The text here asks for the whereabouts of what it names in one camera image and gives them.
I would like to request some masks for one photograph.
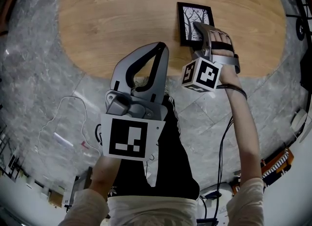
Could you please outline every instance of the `wooden table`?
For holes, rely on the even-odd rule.
[[[265,76],[279,65],[286,33],[280,0],[61,0],[63,47],[88,74],[110,78],[130,52],[163,41],[170,51],[167,75],[180,75],[191,55],[180,46],[177,2],[212,8],[215,26],[232,37],[241,75]],[[150,66],[139,74],[148,76]]]

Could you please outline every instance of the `gray floor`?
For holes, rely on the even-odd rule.
[[[281,1],[285,12],[298,14],[294,0]],[[40,134],[41,143],[40,129],[56,114],[62,97],[81,97],[88,114],[84,132],[88,142],[99,147],[94,129],[100,122],[99,114],[105,112],[104,94],[109,87],[109,80],[83,73],[62,50],[58,7],[59,0],[18,0],[9,34],[0,38],[0,101],[3,104],[0,116],[25,159],[24,169],[54,189],[69,186],[77,173],[95,163],[98,153],[81,145],[84,106],[78,99],[63,100],[55,120]],[[262,157],[293,137],[292,115],[305,107],[307,98],[307,92],[299,84],[299,62],[307,46],[305,41],[297,39],[293,18],[287,19],[286,37],[277,70],[262,78],[241,78],[259,132]],[[220,140],[231,116],[225,92],[217,91],[215,98],[197,94],[181,88],[178,78],[168,78],[167,85],[176,100],[182,143],[194,178],[201,188],[213,185],[217,180]],[[52,138],[53,132],[73,146],[57,143]],[[227,134],[223,154],[223,180],[226,181],[232,178],[233,171],[239,170],[233,129]],[[157,152],[154,156],[154,161],[148,163],[148,172],[152,174],[148,180],[152,184],[156,179]]]

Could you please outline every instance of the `picture frame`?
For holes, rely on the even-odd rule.
[[[204,5],[178,2],[178,25],[180,31],[180,45],[200,49],[202,46],[201,34],[193,26],[194,21],[214,26],[211,8]]]

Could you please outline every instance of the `white cube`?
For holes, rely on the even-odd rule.
[[[199,93],[214,92],[221,68],[220,63],[199,57],[183,67],[181,85]]]

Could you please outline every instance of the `wrist strap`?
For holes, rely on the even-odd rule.
[[[247,94],[245,93],[244,90],[242,90],[241,88],[235,86],[235,85],[232,85],[232,84],[222,84],[222,85],[218,85],[216,87],[216,89],[232,89],[232,90],[235,90],[235,91],[238,91],[240,92],[241,94],[243,94],[245,96],[245,98],[247,99]]]

